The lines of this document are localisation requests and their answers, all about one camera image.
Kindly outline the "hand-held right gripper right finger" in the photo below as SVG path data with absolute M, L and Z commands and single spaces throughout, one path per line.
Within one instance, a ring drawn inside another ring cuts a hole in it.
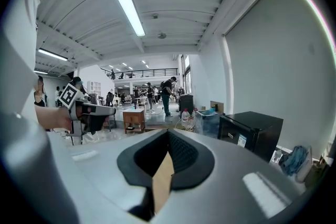
M 293 181 L 254 153 L 192 132 L 182 135 L 206 146 L 215 159 L 199 186 L 172 191 L 155 223 L 289 223 L 304 195 Z

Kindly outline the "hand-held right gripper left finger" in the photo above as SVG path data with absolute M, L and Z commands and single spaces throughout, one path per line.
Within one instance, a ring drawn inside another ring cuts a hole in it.
M 52 135 L 52 154 L 75 205 L 78 223 L 145 223 L 130 210 L 143 204 L 146 189 L 127 183 L 117 158 L 124 149 L 158 133 L 153 130 L 73 147 L 67 147 L 62 137 Z

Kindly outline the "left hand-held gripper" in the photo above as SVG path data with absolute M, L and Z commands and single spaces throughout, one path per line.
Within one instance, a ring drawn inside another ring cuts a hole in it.
M 103 128 L 106 119 L 116 113 L 114 107 L 90 104 L 88 97 L 82 82 L 68 83 L 59 97 L 67 110 L 69 135 L 72 137 L 95 134 Z

